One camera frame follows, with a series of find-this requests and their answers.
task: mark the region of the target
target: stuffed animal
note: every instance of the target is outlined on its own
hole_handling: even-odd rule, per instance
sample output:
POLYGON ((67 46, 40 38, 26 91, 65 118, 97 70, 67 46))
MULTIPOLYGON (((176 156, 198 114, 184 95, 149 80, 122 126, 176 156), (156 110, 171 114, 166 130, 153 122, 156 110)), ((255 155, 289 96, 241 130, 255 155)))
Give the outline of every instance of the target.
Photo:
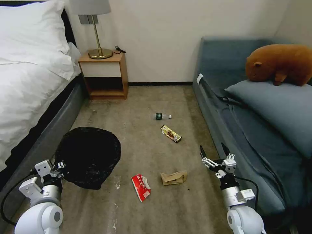
POLYGON ((246 75, 254 82, 274 78, 278 86, 287 82, 303 86, 312 77, 312 49, 305 45, 266 45, 247 58, 246 75))

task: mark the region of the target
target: white bedsheet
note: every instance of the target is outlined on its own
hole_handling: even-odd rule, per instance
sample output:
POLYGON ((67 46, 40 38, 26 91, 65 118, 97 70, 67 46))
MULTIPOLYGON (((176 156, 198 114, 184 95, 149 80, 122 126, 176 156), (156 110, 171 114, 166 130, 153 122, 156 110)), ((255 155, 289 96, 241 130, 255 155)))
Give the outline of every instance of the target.
POLYGON ((36 126, 50 103, 80 73, 78 49, 71 48, 74 74, 68 81, 32 63, 0 65, 0 171, 11 150, 36 126))

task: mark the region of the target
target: bedding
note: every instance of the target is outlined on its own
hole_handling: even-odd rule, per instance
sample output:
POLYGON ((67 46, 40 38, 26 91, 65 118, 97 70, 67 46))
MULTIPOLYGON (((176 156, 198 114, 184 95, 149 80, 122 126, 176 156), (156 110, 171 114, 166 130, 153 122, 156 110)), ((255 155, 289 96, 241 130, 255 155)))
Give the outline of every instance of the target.
POLYGON ((242 81, 227 89, 273 125, 308 159, 312 156, 312 86, 242 81))
POLYGON ((28 135, 49 104, 80 73, 78 49, 67 44, 73 74, 69 80, 28 62, 0 64, 0 171, 11 150, 28 135))
POLYGON ((0 6, 0 64, 27 62, 69 80, 74 71, 61 14, 64 2, 0 6))

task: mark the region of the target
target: brown paper bag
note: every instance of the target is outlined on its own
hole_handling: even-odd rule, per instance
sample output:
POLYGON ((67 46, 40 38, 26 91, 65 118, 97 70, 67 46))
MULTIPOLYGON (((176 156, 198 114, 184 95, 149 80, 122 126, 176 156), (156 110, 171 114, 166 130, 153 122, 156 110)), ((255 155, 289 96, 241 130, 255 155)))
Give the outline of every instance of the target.
POLYGON ((176 172, 170 175, 160 173, 160 176, 162 177, 163 185, 182 184, 186 181, 188 173, 187 171, 176 172))

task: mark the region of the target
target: white pillow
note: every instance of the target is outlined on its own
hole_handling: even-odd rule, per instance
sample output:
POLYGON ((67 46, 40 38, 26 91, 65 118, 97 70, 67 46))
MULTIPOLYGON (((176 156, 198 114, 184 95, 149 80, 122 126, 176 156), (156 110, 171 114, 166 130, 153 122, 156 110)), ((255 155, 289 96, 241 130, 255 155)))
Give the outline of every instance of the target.
POLYGON ((69 80, 73 74, 61 14, 64 2, 50 0, 0 7, 0 64, 29 62, 69 80))

